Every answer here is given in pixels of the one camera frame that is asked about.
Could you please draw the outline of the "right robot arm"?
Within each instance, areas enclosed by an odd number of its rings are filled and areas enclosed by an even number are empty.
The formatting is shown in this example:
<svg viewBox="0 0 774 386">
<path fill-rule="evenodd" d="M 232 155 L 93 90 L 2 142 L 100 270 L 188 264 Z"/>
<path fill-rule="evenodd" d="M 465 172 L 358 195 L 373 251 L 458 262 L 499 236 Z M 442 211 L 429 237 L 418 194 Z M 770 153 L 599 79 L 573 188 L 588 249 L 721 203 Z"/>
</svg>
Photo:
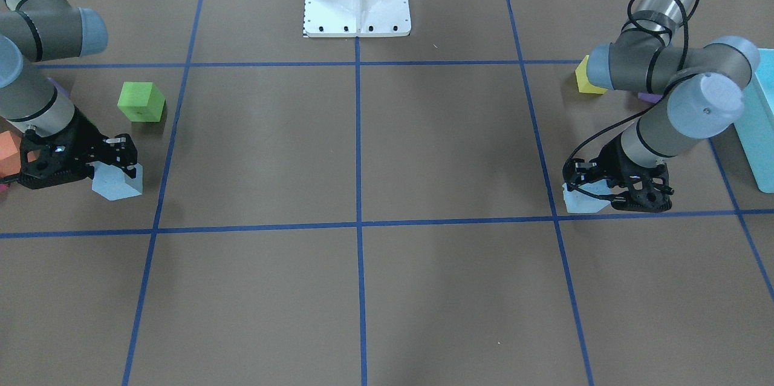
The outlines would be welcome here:
<svg viewBox="0 0 774 386">
<path fill-rule="evenodd" d="M 132 137 L 102 134 L 37 67 L 103 52 L 108 33 L 102 17 L 67 0 L 2 3 L 2 118 L 22 134 L 20 169 L 3 175 L 2 184 L 41 189 L 88 177 L 105 198 L 140 195 L 143 168 Z"/>
</svg>

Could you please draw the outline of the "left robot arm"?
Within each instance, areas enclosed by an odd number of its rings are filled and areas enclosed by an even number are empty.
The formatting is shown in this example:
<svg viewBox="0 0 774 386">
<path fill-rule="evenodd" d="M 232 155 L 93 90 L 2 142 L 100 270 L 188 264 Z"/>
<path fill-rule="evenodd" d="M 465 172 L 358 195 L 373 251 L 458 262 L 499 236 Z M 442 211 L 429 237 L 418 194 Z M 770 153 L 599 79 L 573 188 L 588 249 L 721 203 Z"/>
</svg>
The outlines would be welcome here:
<svg viewBox="0 0 774 386">
<path fill-rule="evenodd" d="M 582 71 L 592 86 L 646 92 L 660 101 L 622 121 L 625 129 L 589 161 L 574 152 L 563 166 L 567 195 L 614 209 L 671 208 L 667 160 L 719 135 L 743 115 L 743 91 L 760 63 L 758 48 L 724 36 L 689 47 L 699 0 L 630 0 L 616 41 L 600 44 Z"/>
</svg>

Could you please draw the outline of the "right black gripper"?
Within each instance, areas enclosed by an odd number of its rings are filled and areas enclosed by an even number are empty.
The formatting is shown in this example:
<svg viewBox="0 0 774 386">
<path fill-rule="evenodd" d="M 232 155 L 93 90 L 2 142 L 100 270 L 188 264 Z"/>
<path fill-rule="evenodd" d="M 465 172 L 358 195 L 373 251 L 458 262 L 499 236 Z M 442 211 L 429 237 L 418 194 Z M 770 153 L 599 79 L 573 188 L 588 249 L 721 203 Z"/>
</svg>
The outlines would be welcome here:
<svg viewBox="0 0 774 386">
<path fill-rule="evenodd" d="M 94 175 L 91 163 L 116 166 L 130 178 L 137 177 L 138 151 L 132 137 L 107 138 L 80 110 L 56 134 L 41 136 L 30 128 L 21 140 L 18 182 L 28 189 L 42 189 L 77 182 Z"/>
</svg>

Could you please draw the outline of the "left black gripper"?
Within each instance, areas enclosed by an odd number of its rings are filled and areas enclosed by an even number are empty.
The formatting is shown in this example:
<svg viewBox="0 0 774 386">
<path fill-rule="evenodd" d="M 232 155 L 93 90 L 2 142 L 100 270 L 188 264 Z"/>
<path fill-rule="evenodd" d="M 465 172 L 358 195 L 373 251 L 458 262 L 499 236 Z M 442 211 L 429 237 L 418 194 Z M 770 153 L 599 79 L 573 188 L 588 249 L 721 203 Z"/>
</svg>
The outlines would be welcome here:
<svg viewBox="0 0 774 386">
<path fill-rule="evenodd" d="M 614 140 L 602 147 L 598 158 L 590 161 L 571 158 L 566 161 L 567 180 L 599 181 L 582 184 L 579 188 L 573 187 L 572 190 L 565 182 L 564 198 L 566 201 L 597 200 L 596 196 L 611 195 L 611 188 L 607 181 L 623 177 L 625 168 L 655 168 L 655 166 L 650 162 L 642 166 L 631 160 L 623 146 L 623 135 L 616 136 Z"/>
</svg>

